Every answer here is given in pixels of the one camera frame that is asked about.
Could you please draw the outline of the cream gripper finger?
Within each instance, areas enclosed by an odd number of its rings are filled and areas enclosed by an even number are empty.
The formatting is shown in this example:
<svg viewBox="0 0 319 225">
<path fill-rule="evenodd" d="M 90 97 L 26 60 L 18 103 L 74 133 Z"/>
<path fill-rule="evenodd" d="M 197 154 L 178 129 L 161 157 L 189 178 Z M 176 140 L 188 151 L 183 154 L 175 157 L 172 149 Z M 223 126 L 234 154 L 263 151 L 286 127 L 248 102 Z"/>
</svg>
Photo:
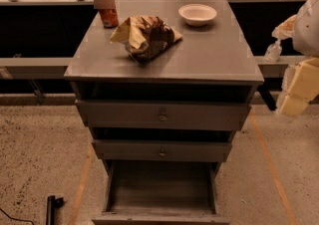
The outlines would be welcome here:
<svg viewBox="0 0 319 225">
<path fill-rule="evenodd" d="M 292 97 L 313 101 L 319 95 L 319 59 L 304 60 L 289 66 L 284 75 L 282 89 Z"/>
<path fill-rule="evenodd" d="M 309 103 L 294 96 L 280 95 L 277 100 L 277 110 L 287 116 L 299 116 L 308 107 Z"/>
</svg>

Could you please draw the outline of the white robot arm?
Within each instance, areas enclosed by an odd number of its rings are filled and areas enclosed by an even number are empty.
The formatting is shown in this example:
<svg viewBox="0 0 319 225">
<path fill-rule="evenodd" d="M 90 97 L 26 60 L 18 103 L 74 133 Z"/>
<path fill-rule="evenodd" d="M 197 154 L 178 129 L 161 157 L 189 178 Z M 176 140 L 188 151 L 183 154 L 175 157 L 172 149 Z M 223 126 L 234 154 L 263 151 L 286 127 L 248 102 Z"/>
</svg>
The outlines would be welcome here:
<svg viewBox="0 0 319 225">
<path fill-rule="evenodd" d="M 302 114 L 319 95 L 319 0 L 307 0 L 296 15 L 272 32 L 276 39 L 292 39 L 293 48 L 306 60 L 289 67 L 284 76 L 278 111 L 288 116 Z"/>
</svg>

